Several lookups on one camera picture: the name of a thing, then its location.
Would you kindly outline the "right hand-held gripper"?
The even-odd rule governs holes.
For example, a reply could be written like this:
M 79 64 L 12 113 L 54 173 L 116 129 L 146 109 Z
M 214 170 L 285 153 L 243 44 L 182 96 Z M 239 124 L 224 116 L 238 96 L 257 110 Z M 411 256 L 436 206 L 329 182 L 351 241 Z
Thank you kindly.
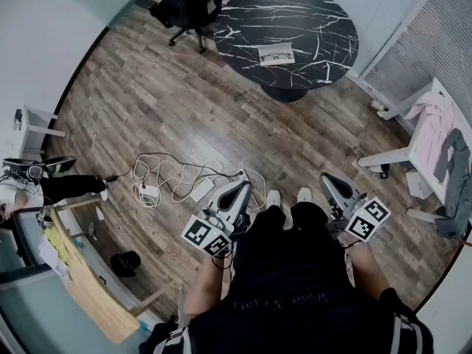
M 320 175 L 319 183 L 331 209 L 334 209 L 326 224 L 334 238 L 346 232 L 367 243 L 391 215 L 379 198 L 367 200 L 366 193 L 348 178 L 324 173 Z M 348 205 L 343 203 L 343 209 L 337 207 L 337 201 L 351 200 L 355 201 Z

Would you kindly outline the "white tray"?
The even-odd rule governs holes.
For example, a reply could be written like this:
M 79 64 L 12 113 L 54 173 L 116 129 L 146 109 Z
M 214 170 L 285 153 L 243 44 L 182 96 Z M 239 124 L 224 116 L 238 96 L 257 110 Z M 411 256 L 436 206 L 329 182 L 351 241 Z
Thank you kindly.
M 277 65 L 285 65 L 285 64 L 294 64 L 294 53 L 291 47 L 291 43 L 279 43 L 279 44 L 270 44 L 270 45 L 263 45 L 258 47 L 259 57 L 260 57 L 260 65 L 261 66 L 277 66 Z M 291 59 L 290 60 L 273 60 L 273 61 L 262 61 L 261 57 L 263 55 L 267 55 L 270 53 L 290 53 Z

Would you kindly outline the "person's left forearm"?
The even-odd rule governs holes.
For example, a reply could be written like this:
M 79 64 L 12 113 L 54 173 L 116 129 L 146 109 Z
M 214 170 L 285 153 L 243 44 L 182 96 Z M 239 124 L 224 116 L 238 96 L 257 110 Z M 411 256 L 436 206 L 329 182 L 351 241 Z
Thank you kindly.
M 206 256 L 187 293 L 184 317 L 188 325 L 223 321 L 229 312 L 232 290 L 222 298 L 224 256 Z

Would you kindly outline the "person's right forearm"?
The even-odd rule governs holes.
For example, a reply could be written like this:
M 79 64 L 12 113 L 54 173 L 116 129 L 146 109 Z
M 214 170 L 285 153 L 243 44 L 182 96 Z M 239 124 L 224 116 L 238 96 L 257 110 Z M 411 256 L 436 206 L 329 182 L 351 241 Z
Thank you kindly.
M 379 301 L 390 285 L 370 245 L 361 241 L 350 243 L 347 252 L 352 263 L 355 288 Z

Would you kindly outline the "white power adapter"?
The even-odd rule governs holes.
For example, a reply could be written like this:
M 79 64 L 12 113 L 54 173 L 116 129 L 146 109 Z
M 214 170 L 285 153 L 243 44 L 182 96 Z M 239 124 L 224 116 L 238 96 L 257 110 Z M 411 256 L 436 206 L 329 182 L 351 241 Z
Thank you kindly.
M 138 193 L 142 203 L 157 203 L 159 200 L 160 191 L 158 187 L 139 184 Z

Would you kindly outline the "person's black clothed body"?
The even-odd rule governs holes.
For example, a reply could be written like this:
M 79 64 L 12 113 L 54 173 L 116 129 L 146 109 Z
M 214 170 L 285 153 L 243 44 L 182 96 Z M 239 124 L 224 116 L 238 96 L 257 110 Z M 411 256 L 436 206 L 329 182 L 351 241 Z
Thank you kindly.
M 433 354 L 431 331 L 394 288 L 375 300 L 355 288 L 347 245 L 313 202 L 257 214 L 237 243 L 223 321 L 154 327 L 139 354 Z

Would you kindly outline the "pink cloth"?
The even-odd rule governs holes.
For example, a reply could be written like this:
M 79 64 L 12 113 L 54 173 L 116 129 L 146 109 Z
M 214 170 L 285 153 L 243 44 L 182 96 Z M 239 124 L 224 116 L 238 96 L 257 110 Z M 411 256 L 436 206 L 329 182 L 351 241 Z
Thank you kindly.
M 415 128 L 417 142 L 414 153 L 420 167 L 432 175 L 440 159 L 444 141 L 453 129 L 462 130 L 468 123 L 451 99 L 432 91 L 422 94 L 405 116 L 406 119 L 415 117 L 423 124 L 418 122 Z

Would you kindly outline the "grey cloth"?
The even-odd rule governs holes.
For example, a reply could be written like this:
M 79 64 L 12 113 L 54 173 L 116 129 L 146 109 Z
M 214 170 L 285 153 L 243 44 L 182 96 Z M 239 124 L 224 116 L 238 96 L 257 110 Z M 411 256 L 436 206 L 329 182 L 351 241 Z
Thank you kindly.
M 444 182 L 446 174 L 449 174 L 443 208 L 437 210 L 444 216 L 435 220 L 437 233 L 449 240 L 463 236 L 472 217 L 470 157 L 471 151 L 461 130 L 454 128 L 442 145 L 434 169 L 438 182 Z

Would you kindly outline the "black round bin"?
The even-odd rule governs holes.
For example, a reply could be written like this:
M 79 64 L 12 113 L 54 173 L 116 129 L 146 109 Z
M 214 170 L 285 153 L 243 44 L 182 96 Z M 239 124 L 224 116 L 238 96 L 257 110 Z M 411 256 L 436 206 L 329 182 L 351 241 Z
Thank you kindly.
M 112 271 L 118 277 L 135 277 L 135 270 L 141 265 L 141 258 L 135 251 L 114 254 L 110 259 Z

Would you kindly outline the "white window blinds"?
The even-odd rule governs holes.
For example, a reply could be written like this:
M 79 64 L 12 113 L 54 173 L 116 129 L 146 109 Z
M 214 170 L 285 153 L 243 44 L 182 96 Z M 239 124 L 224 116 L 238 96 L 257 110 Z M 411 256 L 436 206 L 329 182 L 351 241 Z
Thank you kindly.
M 472 0 L 427 0 L 366 81 L 396 105 L 433 78 L 472 125 Z

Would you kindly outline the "light wooden desk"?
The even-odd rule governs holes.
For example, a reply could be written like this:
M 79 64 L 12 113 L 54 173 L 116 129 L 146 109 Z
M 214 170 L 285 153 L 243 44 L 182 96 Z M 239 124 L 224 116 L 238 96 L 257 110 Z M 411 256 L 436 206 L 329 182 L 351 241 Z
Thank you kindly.
M 91 270 L 58 215 L 60 211 L 95 201 L 96 199 L 91 199 L 52 207 L 49 215 L 69 255 L 69 279 L 63 282 L 66 290 L 104 335 L 112 343 L 120 344 L 140 328 L 140 323 L 108 292 L 103 282 Z

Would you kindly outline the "yellow cloth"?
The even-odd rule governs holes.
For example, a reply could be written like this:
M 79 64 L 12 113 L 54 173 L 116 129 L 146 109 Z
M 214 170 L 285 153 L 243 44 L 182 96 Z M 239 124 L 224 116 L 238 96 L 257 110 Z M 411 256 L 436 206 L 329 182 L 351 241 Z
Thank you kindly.
M 71 257 L 67 251 L 66 246 L 64 245 L 63 239 L 60 236 L 58 229 L 53 226 L 47 228 L 44 231 L 46 239 L 52 244 L 52 246 L 58 252 L 58 257 L 67 265 L 70 266 Z

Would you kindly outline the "black office chair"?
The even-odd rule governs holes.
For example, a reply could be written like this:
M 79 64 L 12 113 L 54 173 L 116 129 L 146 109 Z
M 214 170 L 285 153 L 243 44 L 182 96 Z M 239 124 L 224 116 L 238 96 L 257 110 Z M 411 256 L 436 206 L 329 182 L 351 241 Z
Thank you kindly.
M 148 10 L 166 28 L 179 28 L 169 39 L 169 46 L 175 45 L 177 37 L 193 30 L 198 39 L 198 52 L 203 54 L 206 49 L 202 42 L 202 29 L 215 22 L 222 5 L 223 0 L 162 0 Z

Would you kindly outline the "small white side table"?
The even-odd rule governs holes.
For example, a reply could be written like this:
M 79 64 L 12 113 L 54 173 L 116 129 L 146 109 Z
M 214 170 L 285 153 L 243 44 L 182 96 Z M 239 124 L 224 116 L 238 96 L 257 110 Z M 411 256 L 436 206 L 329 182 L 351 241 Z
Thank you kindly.
M 51 136 L 66 137 L 64 131 L 50 128 L 58 120 L 58 115 L 49 111 L 31 108 L 25 105 L 22 109 L 19 142 L 14 153 L 17 157 L 25 155 L 44 155 L 44 142 Z

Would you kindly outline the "black table pedestal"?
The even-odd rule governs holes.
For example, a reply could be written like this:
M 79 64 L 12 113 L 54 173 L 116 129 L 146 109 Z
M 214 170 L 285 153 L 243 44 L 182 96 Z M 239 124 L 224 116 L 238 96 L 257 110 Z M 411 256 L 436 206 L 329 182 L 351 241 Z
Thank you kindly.
M 275 88 L 267 85 L 261 85 L 261 88 L 270 98 L 280 103 L 294 103 L 308 93 L 307 89 Z

